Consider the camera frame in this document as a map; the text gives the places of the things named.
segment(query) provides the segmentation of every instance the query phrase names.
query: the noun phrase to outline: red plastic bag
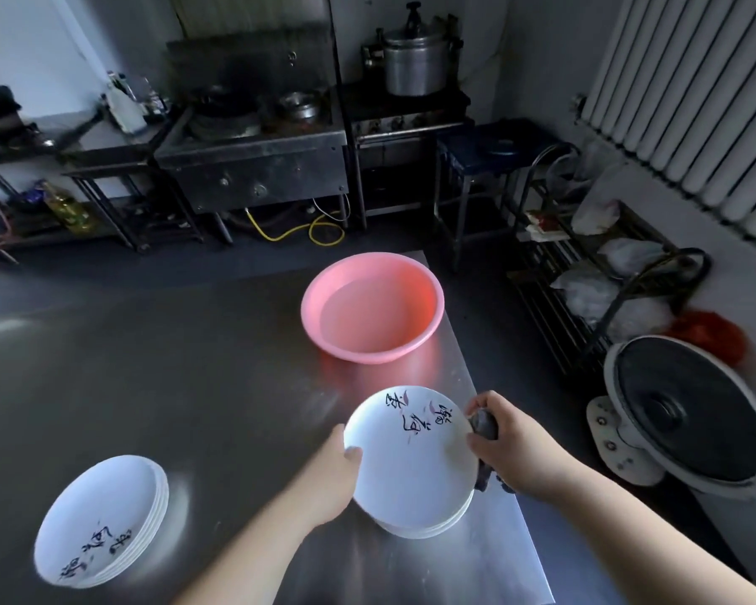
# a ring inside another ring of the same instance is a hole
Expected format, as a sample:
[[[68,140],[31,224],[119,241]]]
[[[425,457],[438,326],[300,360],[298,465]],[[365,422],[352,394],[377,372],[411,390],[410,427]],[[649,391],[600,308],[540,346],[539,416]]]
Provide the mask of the red plastic bag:
[[[665,335],[698,346],[731,367],[747,352],[744,331],[716,312],[684,312]]]

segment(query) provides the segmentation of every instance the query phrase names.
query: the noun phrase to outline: pink plastic bowl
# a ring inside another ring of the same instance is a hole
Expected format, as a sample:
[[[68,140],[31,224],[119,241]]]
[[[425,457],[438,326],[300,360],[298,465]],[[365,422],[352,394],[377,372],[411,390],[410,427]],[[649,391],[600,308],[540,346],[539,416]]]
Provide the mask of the pink plastic bowl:
[[[315,277],[301,315],[305,332],[322,350],[376,365],[429,339],[444,311],[443,287],[425,265],[394,253],[363,253]]]

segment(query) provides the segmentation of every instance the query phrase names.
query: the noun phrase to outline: white radiator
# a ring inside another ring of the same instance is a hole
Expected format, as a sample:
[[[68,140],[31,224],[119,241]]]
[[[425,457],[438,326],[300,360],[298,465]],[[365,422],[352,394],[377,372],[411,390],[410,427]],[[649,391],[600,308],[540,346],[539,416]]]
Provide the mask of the white radiator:
[[[756,238],[756,0],[623,0],[581,118]]]

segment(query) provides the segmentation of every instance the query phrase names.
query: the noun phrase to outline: forearm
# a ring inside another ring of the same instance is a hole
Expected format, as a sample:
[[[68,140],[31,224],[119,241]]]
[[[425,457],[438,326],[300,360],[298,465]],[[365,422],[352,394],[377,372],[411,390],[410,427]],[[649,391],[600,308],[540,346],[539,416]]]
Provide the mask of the forearm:
[[[312,527],[291,489],[262,509],[175,605],[268,605]]]
[[[756,605],[756,587],[592,469],[578,468],[554,502],[628,602]]]

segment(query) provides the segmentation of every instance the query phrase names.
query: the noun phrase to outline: seasoning bottle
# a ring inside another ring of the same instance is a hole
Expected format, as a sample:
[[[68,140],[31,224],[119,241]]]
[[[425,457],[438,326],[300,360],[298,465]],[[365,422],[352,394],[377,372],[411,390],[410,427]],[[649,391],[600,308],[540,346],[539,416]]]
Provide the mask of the seasoning bottle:
[[[72,233],[89,235],[95,231],[96,218],[72,196],[72,193],[48,181],[42,182],[42,190],[45,192],[47,207]]]

